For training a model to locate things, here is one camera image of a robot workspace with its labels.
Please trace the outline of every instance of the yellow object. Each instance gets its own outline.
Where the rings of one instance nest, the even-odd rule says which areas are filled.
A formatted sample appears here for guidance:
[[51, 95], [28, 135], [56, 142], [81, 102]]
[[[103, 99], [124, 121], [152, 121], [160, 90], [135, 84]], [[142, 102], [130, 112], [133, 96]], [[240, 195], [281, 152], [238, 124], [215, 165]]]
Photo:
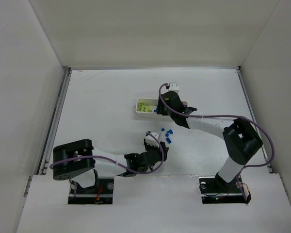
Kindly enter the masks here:
[[153, 102], [152, 101], [139, 102], [137, 109], [138, 109], [138, 112], [152, 113], [152, 111], [153, 111]]

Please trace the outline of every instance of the white tray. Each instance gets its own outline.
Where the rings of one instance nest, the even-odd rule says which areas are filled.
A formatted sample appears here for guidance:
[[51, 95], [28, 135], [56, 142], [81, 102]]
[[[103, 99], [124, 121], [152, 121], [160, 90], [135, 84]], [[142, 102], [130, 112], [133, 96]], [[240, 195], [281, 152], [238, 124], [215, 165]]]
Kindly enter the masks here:
[[[139, 103], [144, 102], [145, 103], [145, 107], [148, 106], [149, 108], [147, 108], [146, 112], [145, 111], [141, 111], [140, 108], [138, 109]], [[161, 119], [164, 121], [173, 121], [170, 116], [162, 116], [162, 115], [158, 115], [154, 112], [154, 110], [157, 108], [159, 101], [158, 99], [149, 99], [149, 98], [138, 98], [137, 102], [136, 102], [136, 114], [139, 117], [144, 117], [144, 118], [154, 118], [154, 119]], [[188, 105], [187, 101], [182, 101], [183, 104]]]

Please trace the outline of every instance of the white platform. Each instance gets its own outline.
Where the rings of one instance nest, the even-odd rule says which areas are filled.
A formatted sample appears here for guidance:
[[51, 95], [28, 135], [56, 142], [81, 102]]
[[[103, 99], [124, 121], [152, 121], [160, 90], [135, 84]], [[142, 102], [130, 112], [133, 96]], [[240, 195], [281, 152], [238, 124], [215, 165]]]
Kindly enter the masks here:
[[[158, 98], [160, 85], [168, 82], [177, 82], [181, 99], [206, 114], [236, 114], [251, 118], [234, 69], [74, 70], [54, 147], [88, 138], [95, 148], [105, 152], [141, 153], [144, 152], [146, 131], [172, 129], [174, 134], [170, 136], [172, 144], [167, 161], [155, 174], [215, 175], [228, 157], [222, 139], [172, 122], [144, 120], [136, 115], [137, 98]], [[160, 139], [165, 140], [164, 133]], [[264, 162], [260, 150], [250, 164]], [[123, 169], [99, 160], [96, 169], [100, 176], [123, 172]], [[263, 167], [250, 172], [268, 173], [268, 170]]]
[[244, 174], [245, 204], [202, 204], [198, 176], [116, 177], [112, 205], [67, 205], [69, 182], [34, 176], [17, 233], [291, 233], [277, 174]]

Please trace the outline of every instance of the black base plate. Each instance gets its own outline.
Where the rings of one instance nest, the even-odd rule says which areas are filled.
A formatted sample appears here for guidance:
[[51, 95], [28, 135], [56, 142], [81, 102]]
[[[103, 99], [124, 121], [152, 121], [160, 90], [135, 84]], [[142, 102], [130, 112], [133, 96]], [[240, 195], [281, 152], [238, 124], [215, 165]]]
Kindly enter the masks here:
[[245, 203], [236, 185], [223, 190], [216, 185], [214, 176], [200, 177], [199, 184], [203, 204]]
[[77, 188], [77, 194], [75, 198], [71, 199], [74, 195], [74, 190], [70, 190], [68, 204], [112, 204], [113, 202], [113, 188], [108, 188], [108, 185], [114, 185], [113, 177], [99, 177], [99, 185], [102, 185], [102, 192], [99, 195], [99, 201], [95, 203], [95, 199], [98, 194], [98, 189], [89, 188]]

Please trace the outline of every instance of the small blue object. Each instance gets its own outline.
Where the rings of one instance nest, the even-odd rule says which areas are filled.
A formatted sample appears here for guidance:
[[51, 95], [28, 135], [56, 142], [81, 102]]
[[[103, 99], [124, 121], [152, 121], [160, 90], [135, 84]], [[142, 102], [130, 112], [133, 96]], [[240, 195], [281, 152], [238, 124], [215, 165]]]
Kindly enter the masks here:
[[169, 137], [166, 138], [166, 141], [168, 142], [168, 144], [171, 143], [171, 140], [169, 139]]

